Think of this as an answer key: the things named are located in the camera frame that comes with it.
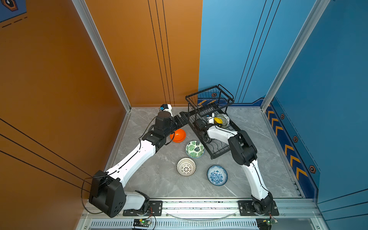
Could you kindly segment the black wire dish rack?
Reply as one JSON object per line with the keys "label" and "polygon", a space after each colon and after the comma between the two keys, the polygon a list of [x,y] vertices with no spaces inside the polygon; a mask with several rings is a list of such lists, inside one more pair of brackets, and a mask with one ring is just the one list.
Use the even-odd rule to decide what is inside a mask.
{"label": "black wire dish rack", "polygon": [[186,96],[188,123],[211,159],[230,151],[228,139],[241,129],[227,115],[234,96],[218,84]]}

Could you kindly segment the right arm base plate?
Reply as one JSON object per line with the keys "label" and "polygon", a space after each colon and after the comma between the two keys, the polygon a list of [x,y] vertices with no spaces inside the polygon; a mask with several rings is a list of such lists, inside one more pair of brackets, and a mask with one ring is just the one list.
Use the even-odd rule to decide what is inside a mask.
{"label": "right arm base plate", "polygon": [[264,210],[264,214],[259,214],[256,212],[256,209],[253,206],[253,201],[251,200],[239,200],[238,208],[241,216],[279,216],[279,210],[275,201],[272,202]]}

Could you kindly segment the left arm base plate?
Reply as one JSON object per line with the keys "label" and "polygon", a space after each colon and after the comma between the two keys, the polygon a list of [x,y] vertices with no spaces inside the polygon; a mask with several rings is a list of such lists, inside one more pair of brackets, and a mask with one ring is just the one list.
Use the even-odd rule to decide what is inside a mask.
{"label": "left arm base plate", "polygon": [[162,215],[163,210],[163,202],[160,200],[150,200],[147,205],[147,210],[135,210],[135,209],[129,209],[123,211],[123,216],[126,217],[138,217],[138,216],[144,216],[148,217],[149,215],[153,214],[156,217],[159,217]]}

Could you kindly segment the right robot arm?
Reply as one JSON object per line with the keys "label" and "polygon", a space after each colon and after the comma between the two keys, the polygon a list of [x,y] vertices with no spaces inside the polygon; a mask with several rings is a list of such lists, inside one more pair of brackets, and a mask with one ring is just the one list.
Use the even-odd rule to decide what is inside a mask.
{"label": "right robot arm", "polygon": [[224,129],[215,123],[214,118],[210,122],[198,119],[193,127],[201,137],[228,143],[234,161],[243,168],[250,185],[253,212],[257,215],[271,214],[275,207],[274,199],[264,184],[259,171],[257,149],[247,132]]}

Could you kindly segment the green geometric pattern bowl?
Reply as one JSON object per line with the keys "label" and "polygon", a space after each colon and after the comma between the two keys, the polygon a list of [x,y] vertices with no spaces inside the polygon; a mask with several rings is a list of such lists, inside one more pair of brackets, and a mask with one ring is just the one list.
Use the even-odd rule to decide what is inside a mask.
{"label": "green geometric pattern bowl", "polygon": [[222,121],[222,127],[227,128],[230,125],[230,118],[226,114],[219,114],[217,116]]}

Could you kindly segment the yellow bowl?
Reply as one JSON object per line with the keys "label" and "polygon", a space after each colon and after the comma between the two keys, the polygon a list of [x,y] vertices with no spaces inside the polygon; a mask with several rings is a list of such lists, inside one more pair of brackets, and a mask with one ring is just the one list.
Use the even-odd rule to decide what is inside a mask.
{"label": "yellow bowl", "polygon": [[217,125],[219,127],[222,127],[223,126],[223,121],[219,117],[214,117],[213,118],[213,124],[215,124],[215,125]]}

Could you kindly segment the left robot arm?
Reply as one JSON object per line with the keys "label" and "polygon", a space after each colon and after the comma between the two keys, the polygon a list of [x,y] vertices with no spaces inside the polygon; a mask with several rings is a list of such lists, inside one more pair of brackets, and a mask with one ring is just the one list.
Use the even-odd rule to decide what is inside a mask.
{"label": "left robot arm", "polygon": [[171,109],[162,107],[139,137],[137,147],[118,164],[105,172],[98,171],[92,177],[89,202],[111,218],[123,210],[146,214],[150,200],[148,195],[138,190],[126,192],[124,188],[145,161],[169,144],[167,138],[187,124],[187,112],[173,116]]}

